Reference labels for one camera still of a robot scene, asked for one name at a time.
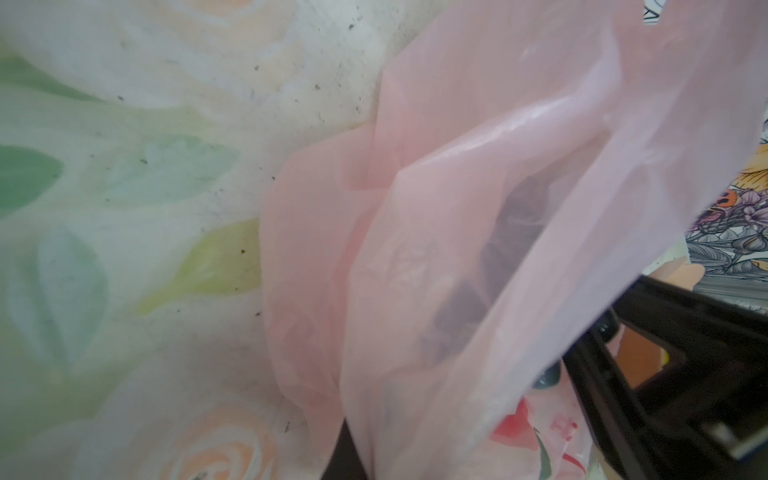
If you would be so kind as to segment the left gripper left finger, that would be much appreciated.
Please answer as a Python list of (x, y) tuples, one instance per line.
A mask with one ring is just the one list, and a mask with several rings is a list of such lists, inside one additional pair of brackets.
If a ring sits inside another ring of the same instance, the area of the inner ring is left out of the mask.
[(342, 428), (337, 443), (321, 477), (322, 480), (367, 480), (368, 476), (357, 453), (347, 422)]

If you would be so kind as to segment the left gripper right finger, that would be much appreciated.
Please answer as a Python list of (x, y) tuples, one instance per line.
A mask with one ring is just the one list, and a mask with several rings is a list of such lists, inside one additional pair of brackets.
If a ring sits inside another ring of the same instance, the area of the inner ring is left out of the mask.
[[(660, 346), (669, 363), (631, 386), (607, 349), (614, 324)], [(766, 316), (643, 276), (563, 363), (622, 478), (766, 478)]]

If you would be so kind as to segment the pink plastic bag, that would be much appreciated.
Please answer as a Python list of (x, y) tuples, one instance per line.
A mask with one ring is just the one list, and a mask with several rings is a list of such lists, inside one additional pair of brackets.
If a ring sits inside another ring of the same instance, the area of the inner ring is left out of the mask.
[(261, 214), (264, 325), (315, 449), (451, 479), (755, 153), (767, 5), (460, 1), (375, 121), (295, 154)]

